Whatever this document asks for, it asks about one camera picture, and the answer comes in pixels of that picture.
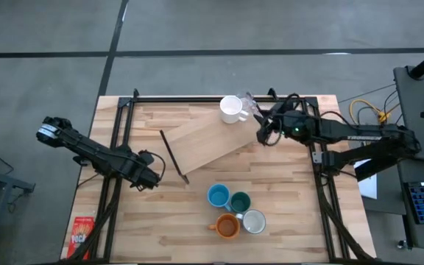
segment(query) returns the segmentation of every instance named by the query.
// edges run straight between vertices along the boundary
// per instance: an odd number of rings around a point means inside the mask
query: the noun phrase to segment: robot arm
[[[37,139],[51,147],[64,146],[79,156],[73,160],[80,165],[89,160],[96,172],[105,177],[120,176],[139,190],[158,186],[161,177],[148,168],[153,163],[152,155],[146,151],[133,153],[128,146],[111,150],[73,129],[68,119],[46,117],[37,132]]]
[[[261,124],[256,133],[258,142],[265,146],[275,145],[282,135],[306,146],[313,143],[335,144],[343,140],[373,142],[345,152],[314,152],[312,159],[315,163],[321,163],[322,173],[337,175],[349,163],[371,159],[356,169],[358,180],[363,180],[395,165],[400,159],[413,157],[421,150],[413,131],[403,126],[352,125],[322,119],[297,110],[298,106],[290,100],[293,96],[298,97],[296,94],[290,95],[287,100],[276,103],[270,110],[258,108],[261,114],[255,115]]]

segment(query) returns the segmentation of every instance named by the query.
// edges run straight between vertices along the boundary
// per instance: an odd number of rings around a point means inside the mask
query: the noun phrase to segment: butcher block tabletop
[[[336,96],[316,96],[320,113],[339,111]],[[110,138],[119,96],[101,96],[90,138],[105,146]],[[272,106],[272,103],[260,104]],[[175,127],[217,110],[219,103],[135,103],[129,145],[134,152],[147,149],[166,161],[166,172],[159,187],[139,192],[124,180],[111,262],[120,263],[297,263],[328,261],[325,237],[308,148],[282,138],[276,146],[257,141],[239,148],[188,173],[187,185],[178,176],[160,136]],[[333,114],[326,119],[337,119]],[[328,147],[343,151],[346,142]],[[163,164],[155,159],[150,168],[160,172]],[[350,167],[344,170],[352,172]],[[79,181],[95,173],[81,171]],[[74,198],[66,231],[62,258],[66,257],[74,218],[96,216],[103,177],[95,177],[79,187]],[[230,193],[245,191],[251,208],[266,216],[266,229],[253,235],[241,229],[235,239],[220,238],[207,226],[215,223],[224,208],[207,201],[207,190],[214,183],[228,186]],[[356,179],[335,177],[344,225],[371,256],[374,246]],[[336,256],[341,257],[336,230],[332,226]],[[105,245],[105,225],[98,255]]]

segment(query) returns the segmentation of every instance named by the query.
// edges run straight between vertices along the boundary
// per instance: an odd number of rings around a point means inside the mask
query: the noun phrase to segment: white cup
[[[226,96],[220,101],[220,117],[228,124],[246,121],[248,112],[242,110],[243,102],[236,96]]]
[[[237,213],[236,218],[242,221],[244,229],[249,233],[261,233],[266,227],[266,217],[258,210],[248,210],[245,213]]]

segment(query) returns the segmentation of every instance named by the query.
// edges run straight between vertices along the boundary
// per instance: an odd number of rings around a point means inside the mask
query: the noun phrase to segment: concrete floor
[[[0,52],[106,52],[121,0],[0,0]],[[419,0],[130,0],[119,51],[177,49],[424,48]],[[393,83],[392,69],[424,54],[116,58],[107,95],[336,94],[339,100]],[[72,154],[35,139],[45,116],[88,133],[105,67],[99,58],[0,59],[0,156],[13,176],[37,183],[0,229],[0,264],[56,261],[79,167]],[[379,107],[395,88],[362,98]],[[340,109],[349,118],[349,101]],[[397,109],[392,121],[398,118]],[[373,123],[370,112],[362,122]],[[379,258],[424,264],[400,251],[401,218],[367,212]]]

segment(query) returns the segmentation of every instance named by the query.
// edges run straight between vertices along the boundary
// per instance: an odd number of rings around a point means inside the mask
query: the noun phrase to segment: blue mug
[[[212,185],[207,191],[207,200],[212,206],[225,207],[227,210],[232,211],[232,208],[228,205],[230,191],[223,184]]]

